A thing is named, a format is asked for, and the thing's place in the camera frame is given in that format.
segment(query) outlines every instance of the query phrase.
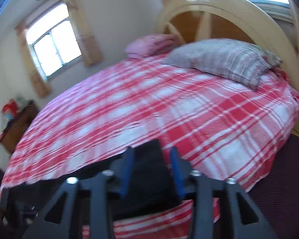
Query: red plaid bedspread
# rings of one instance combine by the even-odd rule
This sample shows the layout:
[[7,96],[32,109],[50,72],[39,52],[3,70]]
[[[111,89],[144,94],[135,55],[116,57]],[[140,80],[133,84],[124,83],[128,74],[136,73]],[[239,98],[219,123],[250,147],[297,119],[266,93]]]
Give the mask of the red plaid bedspread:
[[[282,71],[264,75],[254,92],[198,70],[161,65],[163,57],[121,61],[52,100],[19,142],[1,189],[57,178],[155,138],[166,163],[177,146],[207,176],[233,176],[251,189],[289,137],[299,94]],[[217,219],[216,201],[214,214]],[[180,238],[190,216],[187,201],[115,222],[114,230],[117,238]]]

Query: window frame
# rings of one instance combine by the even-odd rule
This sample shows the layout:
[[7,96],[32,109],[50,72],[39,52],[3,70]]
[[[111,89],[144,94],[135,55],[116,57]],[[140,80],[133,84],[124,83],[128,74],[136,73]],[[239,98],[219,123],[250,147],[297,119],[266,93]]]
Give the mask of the window frame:
[[[56,8],[57,6],[61,5],[61,4],[65,4],[65,1],[64,0],[60,0],[58,1],[57,3],[53,4],[51,7],[49,7],[47,10],[43,11],[38,17],[36,17],[34,20],[31,21],[31,23],[28,25],[28,28],[30,28],[33,24],[35,24],[38,20],[40,20],[43,16],[45,16],[47,13],[49,13],[50,11],[52,11],[54,8]],[[58,25],[60,25],[61,23],[65,22],[65,21],[70,21],[70,16],[68,16],[67,18],[63,19],[62,21],[58,22],[56,25],[54,25],[53,27],[51,27],[49,30],[47,30],[44,34],[42,34],[36,41],[34,41],[32,44],[29,44],[29,47],[30,49],[32,50],[33,54],[35,55],[36,57],[36,61],[38,63],[38,66],[40,67],[40,70],[45,74],[45,71],[44,69],[42,68],[42,65],[41,65],[41,62],[39,60],[39,57],[37,56],[37,52],[35,51],[35,44],[37,44],[43,37],[45,37],[46,35],[51,35],[51,38],[52,38],[52,41],[53,41],[53,45],[54,45],[54,48],[57,52],[57,55],[61,61],[61,64],[62,66],[57,69],[56,71],[54,71],[51,75],[46,76],[47,80],[51,80],[53,78],[55,78],[57,75],[59,75],[60,73],[62,73],[63,71],[65,71],[66,69],[68,69],[69,67],[75,65],[76,63],[80,62],[82,60],[82,55],[72,59],[71,61],[67,62],[67,63],[64,63],[63,60],[62,60],[62,57],[60,55],[60,52],[59,52],[59,49],[58,47],[56,46],[55,44],[55,41],[53,39],[53,35],[52,35],[52,30],[57,27]]]
[[254,5],[258,6],[271,18],[282,20],[294,24],[293,14],[290,6],[287,3],[279,3],[268,0],[249,0]]
[[283,3],[283,2],[276,2],[276,1],[271,1],[271,0],[248,0],[248,1],[250,1],[254,4],[270,4],[270,5],[290,8],[289,4]]

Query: pillowcase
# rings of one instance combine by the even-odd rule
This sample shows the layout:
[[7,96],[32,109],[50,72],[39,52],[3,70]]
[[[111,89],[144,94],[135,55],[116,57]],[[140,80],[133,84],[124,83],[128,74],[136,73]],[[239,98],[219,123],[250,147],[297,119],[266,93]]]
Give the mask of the pillowcase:
[[179,45],[177,35],[154,34],[137,39],[125,48],[127,54],[137,54],[142,57],[156,55],[164,48]]
[[[160,55],[160,54],[168,53],[169,51],[173,50],[176,47],[178,47],[178,45],[176,45],[176,44],[171,45],[169,47],[165,47],[163,49],[160,49],[160,50],[156,51],[153,56],[157,56],[157,55]],[[128,58],[143,60],[146,57],[140,56],[140,55],[135,54],[135,53],[128,53]]]
[[257,90],[259,79],[282,60],[270,51],[234,39],[207,39],[174,49],[162,64],[196,68]]

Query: headboard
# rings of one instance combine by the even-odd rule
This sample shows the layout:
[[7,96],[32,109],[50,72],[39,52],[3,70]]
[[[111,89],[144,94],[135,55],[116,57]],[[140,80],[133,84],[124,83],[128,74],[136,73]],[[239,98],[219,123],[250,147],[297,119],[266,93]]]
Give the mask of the headboard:
[[[232,38],[257,44],[283,59],[282,69],[299,92],[299,62],[289,39],[268,14],[248,0],[169,0],[157,33],[173,33],[182,43]],[[299,122],[295,130],[299,133]]]

